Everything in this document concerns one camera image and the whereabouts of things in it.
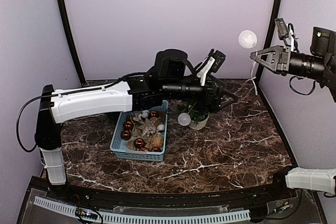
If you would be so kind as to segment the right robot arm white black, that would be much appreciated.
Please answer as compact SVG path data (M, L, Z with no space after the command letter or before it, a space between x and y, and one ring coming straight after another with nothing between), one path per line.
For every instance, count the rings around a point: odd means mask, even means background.
M335 32L314 27L309 54L299 51L293 24L278 27L278 36L282 41L290 38L290 43L252 52L251 60L278 75L311 79L314 85L327 87L335 97ZM335 169L287 166L275 173L273 182L268 187L273 200L280 199L288 188L320 191L328 198L335 197Z

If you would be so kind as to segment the small green christmas tree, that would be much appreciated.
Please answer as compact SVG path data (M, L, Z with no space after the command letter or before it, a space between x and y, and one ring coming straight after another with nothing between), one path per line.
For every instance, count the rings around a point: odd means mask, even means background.
M182 101L177 105L179 113L187 113L194 122L201 122L209 116L209 111L197 101Z

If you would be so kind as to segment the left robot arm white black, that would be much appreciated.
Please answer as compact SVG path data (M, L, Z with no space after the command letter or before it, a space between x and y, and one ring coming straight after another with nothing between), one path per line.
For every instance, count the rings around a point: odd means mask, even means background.
M55 90L46 85L40 102L35 146L40 149L54 193L63 201L74 197L69 186L61 150L63 123L102 113L141 111L158 106L165 99L190 100L203 110L216 113L237 100L223 82L215 78L225 55L211 50L197 66L178 49L157 53L147 72L127 74L117 81L88 88Z

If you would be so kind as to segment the white woven ball light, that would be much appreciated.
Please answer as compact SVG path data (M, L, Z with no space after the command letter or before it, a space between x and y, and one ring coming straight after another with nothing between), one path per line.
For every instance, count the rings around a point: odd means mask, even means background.
M188 113L181 113L177 118L178 123L181 126L188 126L191 123L191 117Z
M255 48L257 41L257 35L251 30L243 30L238 36L239 45L245 49Z

